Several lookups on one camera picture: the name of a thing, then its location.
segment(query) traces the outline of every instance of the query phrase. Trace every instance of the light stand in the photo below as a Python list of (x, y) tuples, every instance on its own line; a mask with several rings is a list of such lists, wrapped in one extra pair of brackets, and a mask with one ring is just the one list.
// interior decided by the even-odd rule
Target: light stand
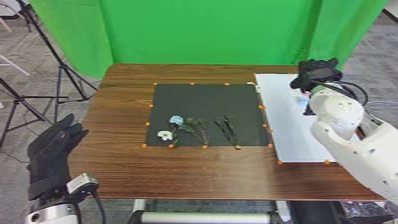
[[(26, 4), (25, 4), (25, 2), (23, 2), (21, 0), (16, 0), (16, 1), (18, 1), (18, 3), (19, 3), (19, 6), (21, 6), (21, 12), (23, 12), (23, 15), (25, 15), (25, 17), (26, 17), (30, 23), (34, 24), (34, 28), (35, 28), (37, 33), (39, 33), (39, 35), (41, 35), (41, 39), (42, 39), (42, 41), (44, 41), (44, 43), (46, 43), (46, 46), (48, 46), (48, 49), (50, 49), (50, 51), (51, 51), (55, 60), (57, 60), (57, 62), (58, 62), (57, 96), (55, 96), (55, 115), (53, 115), (53, 121), (57, 122), (57, 119), (58, 119), (58, 104), (67, 103), (67, 102), (83, 102), (83, 101), (87, 101), (87, 100), (90, 99), (90, 97), (92, 97), (92, 96), (89, 96), (89, 97), (85, 96), (83, 89), (78, 87), (74, 78), (78, 78), (78, 79), (81, 80), (81, 82), (89, 85), (89, 87), (90, 87), (94, 90), (97, 90), (97, 88), (96, 88), (94, 85), (89, 83), (89, 81), (83, 79), (83, 77), (78, 75), (78, 73), (76, 73), (76, 71), (71, 69), (69, 65), (64, 63), (64, 61), (62, 61), (62, 59), (60, 59), (60, 56), (58, 56), (58, 53), (57, 53), (57, 51), (55, 51), (51, 42), (50, 42), (50, 40), (48, 40), (46, 34), (44, 34), (44, 32), (42, 32), (42, 30), (41, 30), (41, 27), (39, 27), (39, 24), (37, 24), (37, 22), (35, 22), (34, 16), (32, 16), (32, 14), (30, 14), (30, 12), (28, 12), (28, 6), (26, 6)], [(60, 83), (60, 82), (62, 82), (60, 78), (62, 78), (62, 72), (66, 73), (66, 76), (67, 76), (67, 78), (69, 78), (69, 80), (71, 80), (71, 83), (73, 83), (73, 86), (74, 86), (74, 88), (76, 88), (78, 94), (80, 94), (80, 96), (81, 96), (81, 99), (78, 99), (78, 100), (67, 100), (67, 101), (60, 101), (60, 100), (58, 100), (58, 99), (62, 98), (62, 97), (60, 97), (60, 84), (62, 84), (62, 83)]]
[[(0, 138), (0, 148), (3, 146), (3, 140), (5, 140), (5, 136), (7, 133), (10, 131), (14, 131), (18, 128), (21, 128), (23, 126), (30, 125), (32, 123), (35, 123), (37, 121), (46, 121), (51, 124), (51, 121), (48, 120), (44, 114), (35, 110), (34, 106), (28, 104), (25, 99), (53, 99), (53, 98), (67, 98), (66, 96), (23, 96), (16, 93), (12, 87), (9, 86), (9, 84), (5, 83), (3, 79), (0, 78), (0, 85), (3, 86), (7, 92), (5, 94), (12, 97), (14, 101), (12, 101), (12, 107), (10, 107), (10, 112), (9, 112), (9, 119), (5, 122), (5, 127), (3, 127), (3, 133), (2, 133), (2, 138)], [(10, 128), (10, 122), (12, 122), (12, 118), (14, 118), (14, 113), (16, 113), (16, 107), (18, 105), (23, 105), (30, 111), (30, 113), (35, 116), (35, 119), (28, 122), (25, 122), (23, 124), (19, 124), (18, 126), (14, 126)]]

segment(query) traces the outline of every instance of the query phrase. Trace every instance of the metal pole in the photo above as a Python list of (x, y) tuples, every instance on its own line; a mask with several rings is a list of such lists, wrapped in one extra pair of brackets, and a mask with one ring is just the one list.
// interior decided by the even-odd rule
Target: metal pole
[(57, 74), (57, 98), (55, 98), (55, 108), (53, 108), (53, 123), (58, 121), (58, 96), (60, 96), (60, 79), (62, 79), (62, 68), (58, 67)]
[(5, 135), (7, 135), (7, 132), (9, 132), (9, 126), (10, 126), (10, 121), (12, 121), (14, 112), (16, 112), (16, 105), (18, 105), (18, 101), (14, 100), (14, 104), (12, 104), (12, 108), (10, 108), (10, 112), (9, 112), (9, 120), (7, 120), (5, 127), (3, 127), (3, 134), (2, 134), (2, 139), (0, 139), (0, 148), (3, 146)]
[(144, 212), (142, 224), (270, 224), (268, 214)]

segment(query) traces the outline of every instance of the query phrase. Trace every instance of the green screen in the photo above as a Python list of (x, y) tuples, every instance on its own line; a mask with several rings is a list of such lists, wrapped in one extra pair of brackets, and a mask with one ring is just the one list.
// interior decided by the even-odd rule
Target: green screen
[(387, 0), (34, 0), (78, 71), (346, 60)]

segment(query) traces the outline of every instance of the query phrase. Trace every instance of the white flower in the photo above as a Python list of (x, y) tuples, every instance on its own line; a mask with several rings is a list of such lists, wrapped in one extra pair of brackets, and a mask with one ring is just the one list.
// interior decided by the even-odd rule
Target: white flower
[(169, 122), (170, 122), (172, 124), (176, 124), (177, 126), (183, 125), (183, 117), (177, 116), (177, 115), (174, 115), (174, 116), (170, 117)]
[(161, 138), (163, 141), (172, 140), (172, 133), (169, 131), (160, 131), (158, 137)]

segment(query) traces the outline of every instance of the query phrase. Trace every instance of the gray floor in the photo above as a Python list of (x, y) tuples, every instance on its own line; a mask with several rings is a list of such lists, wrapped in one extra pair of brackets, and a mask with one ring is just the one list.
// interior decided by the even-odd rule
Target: gray floor
[[(55, 72), (57, 64), (44, 47), (37, 33), (28, 33), (23, 20), (7, 21), (14, 33), (7, 33), (0, 27), (0, 54), (18, 63), (32, 73), (26, 77), (16, 70), (0, 67), (0, 77), (25, 95), (51, 95), (55, 93)], [(382, 15), (357, 46), (352, 58), (344, 66), (344, 80), (353, 81), (368, 90), (371, 101), (398, 102), (398, 25)], [(66, 80), (62, 94), (76, 98), (71, 84)], [(9, 106), (10, 99), (0, 93), (0, 101)], [(42, 100), (32, 101), (34, 106), (44, 109)], [(89, 102), (69, 103), (62, 107), (62, 115), (74, 113), (76, 120), (81, 121), (89, 109)], [(398, 106), (394, 104), (373, 103), (368, 110), (398, 127)], [(9, 107), (0, 110), (0, 130), (5, 123)], [(16, 113), (16, 124), (23, 122), (23, 108)], [(46, 125), (35, 123), (30, 130), (21, 128), (7, 136), (2, 152), (9, 153), (19, 162), (0, 154), (0, 223), (19, 224), (28, 211), (26, 186), (28, 173), (21, 162), (26, 161), (26, 144), (42, 131)], [(131, 211), (133, 200), (105, 200), (108, 223), (124, 223)], [(272, 209), (272, 203), (263, 201), (151, 201), (147, 208), (151, 211), (202, 211), (202, 212), (265, 212)], [(85, 224), (99, 223), (97, 209), (92, 200), (81, 204)]]

